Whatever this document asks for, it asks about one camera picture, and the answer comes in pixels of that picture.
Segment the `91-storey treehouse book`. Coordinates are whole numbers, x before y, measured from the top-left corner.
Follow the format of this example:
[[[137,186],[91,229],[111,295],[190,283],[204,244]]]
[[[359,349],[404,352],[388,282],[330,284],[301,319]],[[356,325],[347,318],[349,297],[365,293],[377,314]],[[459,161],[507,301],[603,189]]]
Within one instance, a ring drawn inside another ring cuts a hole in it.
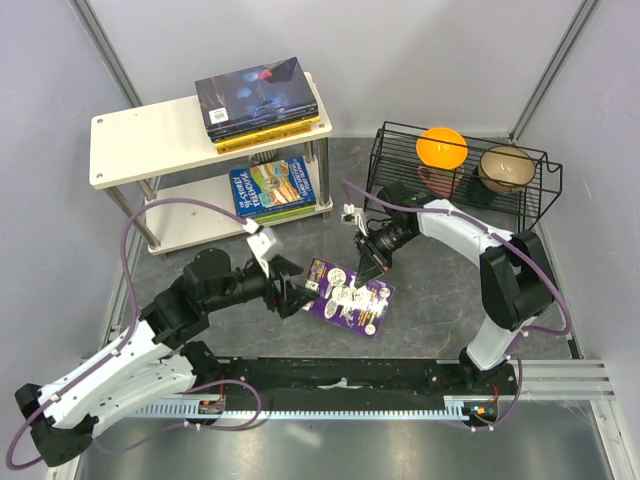
[[[316,203],[316,195],[301,156],[229,172],[236,214],[261,218]]]

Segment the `purple robinson crusoe book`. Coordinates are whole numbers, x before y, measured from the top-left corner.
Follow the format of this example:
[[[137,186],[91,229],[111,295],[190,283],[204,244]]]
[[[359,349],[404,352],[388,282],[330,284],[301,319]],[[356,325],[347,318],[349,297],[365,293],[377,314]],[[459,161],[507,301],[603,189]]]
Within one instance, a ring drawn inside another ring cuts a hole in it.
[[[205,115],[219,108],[243,115],[267,102],[289,108],[318,105],[297,57],[201,79],[195,88],[204,127]]]

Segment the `black moon and sixpence book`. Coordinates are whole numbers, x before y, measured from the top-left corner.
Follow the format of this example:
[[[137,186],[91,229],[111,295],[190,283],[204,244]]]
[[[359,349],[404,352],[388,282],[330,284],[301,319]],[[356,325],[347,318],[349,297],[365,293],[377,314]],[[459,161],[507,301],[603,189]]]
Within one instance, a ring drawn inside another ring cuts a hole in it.
[[[205,115],[205,131],[212,142],[217,142],[296,121],[313,119],[318,114],[318,105],[289,108],[277,102],[264,103],[254,108],[251,113],[243,115],[233,115],[229,109],[219,108]]]

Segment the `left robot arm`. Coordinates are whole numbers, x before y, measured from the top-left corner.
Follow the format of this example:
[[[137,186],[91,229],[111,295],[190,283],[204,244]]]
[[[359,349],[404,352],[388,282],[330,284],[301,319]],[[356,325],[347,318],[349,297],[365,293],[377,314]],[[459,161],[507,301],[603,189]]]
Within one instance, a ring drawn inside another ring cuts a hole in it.
[[[62,465],[86,451],[113,423],[166,395],[208,393],[222,377],[219,361],[197,335],[211,313],[254,299],[287,318],[317,292],[295,283],[301,266],[281,255],[265,266],[250,258],[232,268],[217,248],[199,252],[169,288],[143,308],[114,341],[47,385],[27,383],[14,394],[38,460]]]

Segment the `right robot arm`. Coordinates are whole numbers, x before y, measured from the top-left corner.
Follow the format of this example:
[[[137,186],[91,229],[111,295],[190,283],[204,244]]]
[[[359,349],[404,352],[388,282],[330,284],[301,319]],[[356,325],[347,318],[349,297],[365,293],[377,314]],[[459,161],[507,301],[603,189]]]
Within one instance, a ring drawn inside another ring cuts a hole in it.
[[[399,182],[365,196],[383,206],[388,218],[383,227],[372,229],[363,209],[343,206],[341,221],[357,227],[358,286],[386,274],[393,253],[419,236],[439,241],[478,268],[485,318],[460,353],[457,377],[465,391],[483,392],[517,335],[554,302],[557,287],[539,237],[495,228],[447,199],[413,193]]]

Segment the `purple paperback book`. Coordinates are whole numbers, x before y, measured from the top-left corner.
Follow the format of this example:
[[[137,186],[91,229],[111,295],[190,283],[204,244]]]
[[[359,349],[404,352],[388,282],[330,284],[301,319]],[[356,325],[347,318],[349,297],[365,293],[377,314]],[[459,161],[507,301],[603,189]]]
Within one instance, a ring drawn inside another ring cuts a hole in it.
[[[303,310],[365,338],[375,338],[395,294],[395,288],[372,280],[355,286],[356,273],[341,265],[314,257],[305,287],[318,294]]]

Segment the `green cartoon book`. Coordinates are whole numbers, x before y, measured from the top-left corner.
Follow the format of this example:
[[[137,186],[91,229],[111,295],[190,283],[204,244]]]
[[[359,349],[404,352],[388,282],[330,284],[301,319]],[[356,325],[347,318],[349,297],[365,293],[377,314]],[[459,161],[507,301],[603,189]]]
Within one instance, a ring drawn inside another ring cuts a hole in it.
[[[260,217],[257,217],[255,221],[258,224],[266,225],[269,222],[279,221],[279,220],[297,217],[299,215],[314,213],[314,212],[315,212],[315,206],[307,205],[307,206],[298,207],[295,209],[282,210],[276,213],[260,216]]]

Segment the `yellow hardcover book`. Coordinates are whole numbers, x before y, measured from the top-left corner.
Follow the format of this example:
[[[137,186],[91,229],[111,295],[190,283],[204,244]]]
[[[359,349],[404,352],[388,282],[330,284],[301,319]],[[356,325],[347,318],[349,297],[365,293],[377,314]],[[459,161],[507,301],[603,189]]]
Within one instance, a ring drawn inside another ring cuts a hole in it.
[[[314,124],[320,120],[319,116],[275,126],[273,128],[260,130],[245,135],[219,140],[214,143],[216,150],[222,154],[226,152],[241,150],[256,145],[280,140],[283,138],[309,133]]]

